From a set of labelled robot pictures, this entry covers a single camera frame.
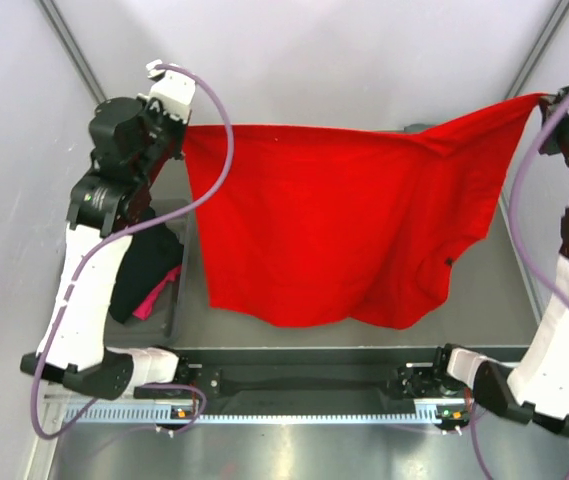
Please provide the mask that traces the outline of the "red t shirt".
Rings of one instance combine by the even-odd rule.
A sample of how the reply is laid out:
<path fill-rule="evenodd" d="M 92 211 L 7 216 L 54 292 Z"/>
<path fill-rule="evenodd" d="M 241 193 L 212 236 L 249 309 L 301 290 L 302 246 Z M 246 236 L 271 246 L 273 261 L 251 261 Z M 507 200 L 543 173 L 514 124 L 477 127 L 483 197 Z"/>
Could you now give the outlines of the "red t shirt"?
<path fill-rule="evenodd" d="M 210 304 L 283 328 L 406 329 L 448 298 L 490 229 L 538 94 L 420 134 L 192 127 L 184 144 Z"/>

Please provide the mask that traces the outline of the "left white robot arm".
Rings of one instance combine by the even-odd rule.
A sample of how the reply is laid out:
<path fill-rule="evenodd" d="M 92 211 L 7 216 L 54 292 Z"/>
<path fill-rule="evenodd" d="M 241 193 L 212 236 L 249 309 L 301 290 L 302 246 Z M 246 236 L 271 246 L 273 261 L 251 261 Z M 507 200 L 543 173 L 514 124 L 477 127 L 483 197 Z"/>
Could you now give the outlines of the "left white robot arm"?
<path fill-rule="evenodd" d="M 169 396 L 190 387 L 189 370 L 160 347 L 107 348 L 104 330 L 120 264 L 141 222 L 150 188 L 181 153 L 190 98 L 152 93 L 101 103 L 89 123 L 91 166 L 74 185 L 66 217 L 66 253 L 54 312 L 21 372 L 73 392 L 114 400 L 156 383 Z"/>

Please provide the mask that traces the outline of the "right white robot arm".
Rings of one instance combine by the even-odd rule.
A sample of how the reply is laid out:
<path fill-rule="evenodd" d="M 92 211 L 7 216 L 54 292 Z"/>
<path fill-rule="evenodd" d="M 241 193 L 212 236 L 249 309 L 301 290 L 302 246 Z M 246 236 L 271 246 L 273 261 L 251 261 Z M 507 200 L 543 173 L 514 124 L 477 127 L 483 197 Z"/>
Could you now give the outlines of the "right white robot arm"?
<path fill-rule="evenodd" d="M 540 101 L 543 124 L 536 149 L 562 154 L 569 167 L 569 109 L 556 112 L 569 87 Z M 509 368 L 477 351 L 440 347 L 431 370 L 433 388 L 451 396 L 464 386 L 475 401 L 495 415 L 521 424 L 533 422 L 569 438 L 569 204 L 560 224 L 562 245 L 555 287 L 535 336 L 521 362 Z"/>

